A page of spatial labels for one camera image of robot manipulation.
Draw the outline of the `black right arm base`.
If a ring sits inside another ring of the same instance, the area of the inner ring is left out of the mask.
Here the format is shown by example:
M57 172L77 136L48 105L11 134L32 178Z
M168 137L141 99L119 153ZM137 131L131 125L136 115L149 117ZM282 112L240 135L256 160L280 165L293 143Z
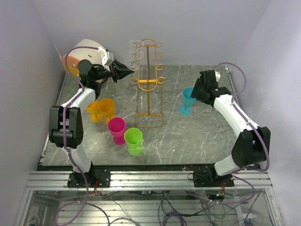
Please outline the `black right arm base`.
M222 182L226 187L233 187L231 174L218 176L214 164L200 164L193 170L193 183L195 187L221 187Z

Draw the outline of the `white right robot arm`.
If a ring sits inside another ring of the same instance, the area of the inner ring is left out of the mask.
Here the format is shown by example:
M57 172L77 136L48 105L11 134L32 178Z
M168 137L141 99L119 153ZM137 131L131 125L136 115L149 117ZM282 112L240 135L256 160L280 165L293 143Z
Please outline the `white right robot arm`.
M234 100L226 87L218 86L219 72L201 71L191 98L215 108L232 127L237 137L231 155L214 164L214 171L208 173L207 180L212 186L224 181L224 175L236 173L242 169L251 169L251 165L265 162L269 168L269 145L271 132L248 117Z

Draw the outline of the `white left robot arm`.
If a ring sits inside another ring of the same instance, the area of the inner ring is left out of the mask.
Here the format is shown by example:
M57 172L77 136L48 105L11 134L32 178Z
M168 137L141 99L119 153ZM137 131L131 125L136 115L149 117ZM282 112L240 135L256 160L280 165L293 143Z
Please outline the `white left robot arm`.
M81 114L100 96L99 80L112 78L117 82L134 71L117 60L106 69L101 64L93 64L88 59L83 59L79 61L77 69L80 76L78 92L66 103L50 108L48 138L69 156L73 171L82 172L79 176L80 183L91 187L96 181L96 175L90 171L92 163L82 145L84 130Z

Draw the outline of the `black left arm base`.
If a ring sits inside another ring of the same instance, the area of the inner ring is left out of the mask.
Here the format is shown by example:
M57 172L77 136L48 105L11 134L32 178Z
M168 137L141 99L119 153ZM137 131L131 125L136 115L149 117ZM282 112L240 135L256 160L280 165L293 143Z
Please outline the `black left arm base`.
M111 174L110 172L98 166L94 166L91 164L91 169L89 172L84 173L86 177L86 181L89 187L100 187L100 188L108 188L111 182ZM81 173L72 172L69 174L68 188L84 188L86 187L86 183L84 177Z

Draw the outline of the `clear wine glass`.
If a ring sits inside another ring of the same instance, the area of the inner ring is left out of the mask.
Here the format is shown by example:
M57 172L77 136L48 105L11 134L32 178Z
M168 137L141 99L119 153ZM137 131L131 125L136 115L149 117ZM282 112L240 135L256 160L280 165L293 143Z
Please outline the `clear wine glass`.
M134 50L141 50L144 47L144 42L142 40L133 39L129 42L129 46Z
M128 69L132 71L138 71L138 69L140 68L139 60L137 59L129 58L125 61L125 65Z
M132 49L128 52L128 56L132 60L140 60L143 57L143 52L140 49Z

